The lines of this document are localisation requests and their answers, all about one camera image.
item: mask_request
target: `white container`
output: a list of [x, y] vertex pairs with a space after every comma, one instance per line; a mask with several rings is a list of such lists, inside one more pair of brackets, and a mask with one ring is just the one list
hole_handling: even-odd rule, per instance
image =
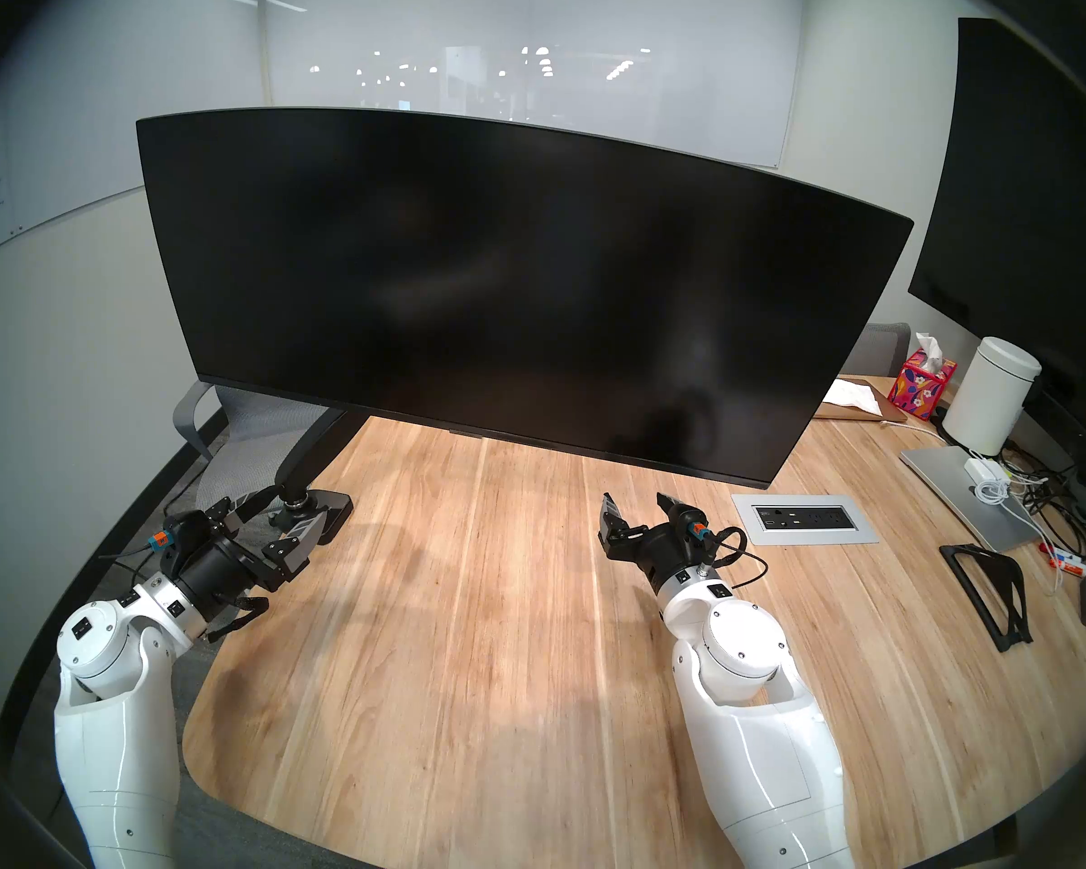
[[986, 336], [969, 366], [942, 426], [967, 449], [996, 455], [1018, 423], [1041, 364], [1013, 343]]

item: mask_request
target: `power adapter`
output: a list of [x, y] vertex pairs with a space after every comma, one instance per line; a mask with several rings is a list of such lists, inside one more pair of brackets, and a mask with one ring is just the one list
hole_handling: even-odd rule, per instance
[[1005, 482], [1010, 483], [1010, 474], [1005, 471], [1002, 465], [986, 457], [971, 457], [964, 464], [965, 473], [974, 481], [974, 486], [983, 482]]

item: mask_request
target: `black cable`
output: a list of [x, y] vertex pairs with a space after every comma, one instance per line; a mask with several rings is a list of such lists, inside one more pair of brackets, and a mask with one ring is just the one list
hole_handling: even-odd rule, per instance
[[56, 809], [60, 807], [60, 802], [65, 798], [65, 786], [60, 785], [60, 794], [56, 795], [56, 802], [52, 805], [52, 809], [49, 810], [49, 815], [45, 817], [43, 823], [47, 826], [52, 821], [52, 817], [56, 815]]
[[150, 549], [150, 546], [148, 544], [146, 544], [143, 546], [143, 549], [137, 549], [134, 552], [121, 552], [121, 554], [98, 554], [97, 555], [97, 559], [98, 561], [112, 561], [112, 559], [115, 559], [117, 557], [131, 557], [131, 556], [134, 556], [134, 554], [140, 554], [141, 552], [147, 552], [147, 551], [151, 551], [151, 549]]
[[760, 575], [753, 576], [753, 578], [748, 579], [747, 581], [743, 581], [738, 585], [729, 584], [730, 589], [743, 589], [745, 585], [752, 585], [752, 583], [758, 581], [759, 579], [763, 579], [765, 576], [768, 575], [768, 561], [766, 561], [763, 557], [755, 555], [752, 552], [742, 552], [742, 550], [738, 549], [735, 544], [729, 544], [729, 542], [725, 541], [721, 541], [719, 543], [722, 544], [725, 549], [729, 549], [730, 551], [740, 553], [741, 557], [752, 557], [754, 561], [758, 561], [761, 565], [765, 566], [765, 569], [760, 570]]
[[136, 570], [132, 570], [132, 572], [134, 572], [132, 574], [132, 578], [134, 578], [132, 579], [132, 584], [134, 585], [136, 585], [136, 578], [138, 576], [140, 576], [141, 575], [141, 570], [144, 569], [146, 563], [149, 563], [150, 562], [150, 557], [152, 557], [152, 555], [154, 555], [154, 554], [156, 554], [156, 552], [149, 552], [149, 554], [146, 556], [146, 558], [143, 561], [141, 561], [139, 563], [139, 565], [136, 565]]
[[189, 491], [189, 487], [192, 486], [194, 482], [197, 482], [201, 478], [202, 473], [204, 473], [204, 470], [206, 470], [206, 468], [209, 466], [210, 465], [206, 464], [206, 465], [204, 465], [204, 467], [201, 467], [201, 469], [199, 469], [197, 473], [193, 474], [193, 478], [191, 478], [191, 480], [189, 480], [189, 482], [187, 482], [184, 486], [181, 486], [181, 489], [180, 489], [180, 491], [177, 492], [177, 494], [174, 494], [174, 496], [172, 496], [168, 501], [165, 502], [164, 506], [161, 508], [161, 516], [162, 517], [167, 517], [168, 516], [168, 507], [171, 507], [173, 505], [173, 503], [175, 501], [177, 501], [181, 496], [181, 494], [185, 494], [187, 491]]
[[[1027, 514], [1037, 516], [1044, 524], [1046, 524], [1050, 533], [1052, 533], [1053, 540], [1056, 540], [1062, 549], [1065, 549], [1065, 551], [1073, 554], [1073, 556], [1086, 561], [1086, 524], [1083, 522], [1082, 518], [1078, 517], [1070, 506], [1066, 506], [1062, 503], [1062, 501], [1060, 501], [1064, 499], [1071, 504], [1077, 504], [1077, 496], [1073, 492], [1073, 489], [1070, 488], [1065, 474], [1070, 470], [1076, 469], [1078, 465], [1071, 464], [1062, 470], [1053, 470], [1047, 467], [1033, 454], [1025, 451], [1016, 442], [1008, 441], [1005, 449], [1002, 449], [1002, 452], [1007, 450], [1026, 457], [1026, 459], [1028, 459], [1034, 467], [1037, 467], [1037, 469], [1028, 473], [1019, 471], [1016, 474], [1021, 478], [1030, 478], [1030, 480], [1039, 482], [1039, 484], [1031, 486], [1027, 491], [1021, 494], [1021, 506], [1026, 508]], [[1071, 533], [1073, 533], [1073, 539], [1075, 539], [1074, 546], [1071, 546], [1070, 543], [1053, 527], [1053, 524], [1050, 522], [1050, 519], [1045, 514], [1046, 507], [1052, 507], [1056, 509], [1058, 515], [1065, 520], [1065, 524], [1070, 527]]]
[[127, 563], [121, 563], [121, 561], [110, 561], [115, 567], [121, 567], [123, 570], [128, 570], [131, 574], [131, 582], [129, 585], [136, 585], [136, 578], [141, 575], [141, 570], [144, 569], [146, 563], [150, 562], [150, 557], [154, 555], [154, 552], [149, 552], [148, 556], [136, 565], [136, 567], [129, 567]]

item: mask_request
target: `gray carpet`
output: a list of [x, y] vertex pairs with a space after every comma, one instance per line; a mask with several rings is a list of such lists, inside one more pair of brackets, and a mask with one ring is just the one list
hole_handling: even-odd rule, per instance
[[[222, 432], [213, 442], [213, 451], [226, 441]], [[197, 494], [197, 483], [190, 480], [204, 467], [204, 461], [197, 464], [171, 489], [167, 501], [182, 487], [184, 494], [171, 505], [171, 512], [192, 509]], [[163, 522], [162, 511], [159, 507], [146, 520], [132, 537], [124, 551], [141, 549], [146, 541]], [[245, 544], [252, 552], [261, 552], [262, 545], [278, 533], [272, 530], [265, 517], [257, 517], [242, 528], [237, 540]], [[124, 558], [124, 563], [137, 565], [138, 557]], [[157, 558], [150, 558], [142, 575], [148, 576], [157, 569]], [[109, 600], [127, 591], [131, 587], [130, 574], [121, 567], [109, 567], [102, 582], [97, 587], [93, 600]], [[225, 622], [226, 617], [217, 618], [214, 625]], [[220, 648], [220, 642], [209, 644], [204, 639], [197, 646], [174, 664], [174, 709], [177, 713], [177, 743], [180, 744], [185, 721], [193, 707], [198, 692], [204, 683], [204, 677], [210, 672], [210, 666]], [[52, 710], [60, 694], [60, 668], [53, 658], [52, 666], [45, 673], [36, 691], [33, 705], [24, 722], [16, 750], [13, 753], [9, 770], [9, 782], [13, 791], [28, 811], [33, 813], [52, 834], [74, 856], [86, 866], [91, 867], [92, 860], [81, 828], [76, 816], [65, 798], [63, 786], [56, 774], [56, 755], [53, 746]], [[370, 869], [368, 864], [351, 860], [315, 844], [303, 842], [299, 837], [278, 831], [244, 814], [237, 813], [230, 806], [215, 801], [198, 788], [180, 763], [180, 801], [177, 804], [175, 855], [179, 869], [239, 869], [250, 866], [274, 866], [281, 869]]]

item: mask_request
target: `monitor stand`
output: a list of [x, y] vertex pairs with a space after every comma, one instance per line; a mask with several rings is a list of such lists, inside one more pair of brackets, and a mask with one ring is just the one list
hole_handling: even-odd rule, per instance
[[901, 452], [902, 462], [921, 476], [922, 481], [937, 498], [950, 505], [950, 509], [969, 526], [977, 543], [984, 549], [1008, 552], [1020, 544], [1041, 538], [1033, 526], [1015, 520], [1007, 513], [1009, 507], [1023, 519], [1030, 516], [1014, 496], [1010, 496], [1005, 506], [977, 501], [974, 482], [964, 470], [965, 459], [970, 456], [956, 445]]

